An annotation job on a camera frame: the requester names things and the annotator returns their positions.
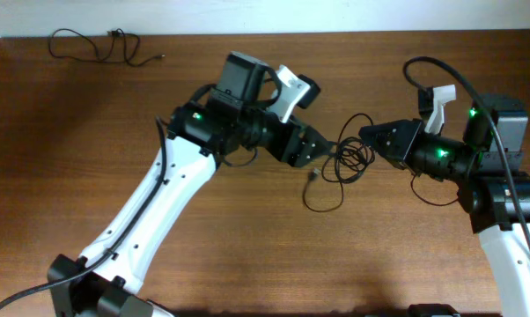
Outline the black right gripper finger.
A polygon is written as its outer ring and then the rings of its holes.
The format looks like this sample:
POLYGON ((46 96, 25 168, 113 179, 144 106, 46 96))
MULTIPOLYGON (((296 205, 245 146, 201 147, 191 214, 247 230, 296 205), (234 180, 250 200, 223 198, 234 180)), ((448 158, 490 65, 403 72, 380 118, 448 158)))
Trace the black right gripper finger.
POLYGON ((392 158, 394 154, 393 146, 395 133, 390 132, 360 132, 362 140, 378 153, 391 166, 397 167, 396 161, 392 158))
POLYGON ((394 124, 391 122, 377 125, 363 126, 358 135, 362 139, 388 138, 393 134, 394 124))

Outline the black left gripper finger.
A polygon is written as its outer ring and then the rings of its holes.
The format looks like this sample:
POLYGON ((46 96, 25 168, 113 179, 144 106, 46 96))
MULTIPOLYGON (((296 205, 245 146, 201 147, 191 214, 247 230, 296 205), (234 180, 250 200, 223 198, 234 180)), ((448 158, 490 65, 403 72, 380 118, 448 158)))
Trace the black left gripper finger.
POLYGON ((328 155, 334 146, 335 143, 331 141, 327 141, 326 143, 321 143, 320 141, 302 143, 291 155, 291 166, 304 167, 315 159, 328 155))
POLYGON ((307 144, 315 145, 334 145, 335 143, 327 140, 317 129, 312 126, 307 126, 304 129, 302 140, 307 144))

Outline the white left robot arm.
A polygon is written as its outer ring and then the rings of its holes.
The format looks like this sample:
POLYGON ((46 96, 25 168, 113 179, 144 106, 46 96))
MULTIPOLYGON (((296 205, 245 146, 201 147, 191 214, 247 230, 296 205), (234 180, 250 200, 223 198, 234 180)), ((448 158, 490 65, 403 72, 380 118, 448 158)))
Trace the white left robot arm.
POLYGON ((158 125, 158 154, 106 230, 77 259, 59 255, 51 264, 55 314, 168 315, 138 293, 183 209, 239 148, 264 149, 293 167, 328 154, 331 143, 293 115, 319 94, 309 77, 231 52, 220 79, 200 87, 168 123, 158 125))

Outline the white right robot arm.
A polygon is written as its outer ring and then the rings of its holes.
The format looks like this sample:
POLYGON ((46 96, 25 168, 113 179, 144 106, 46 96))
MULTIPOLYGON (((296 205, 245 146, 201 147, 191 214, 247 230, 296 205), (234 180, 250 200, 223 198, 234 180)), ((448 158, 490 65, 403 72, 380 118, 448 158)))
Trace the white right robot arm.
POLYGON ((358 134, 392 166, 458 187, 457 201, 492 268, 504 316, 530 316, 530 175, 520 170, 528 115, 520 100, 485 94, 462 140, 425 131, 420 119, 362 127, 358 134))

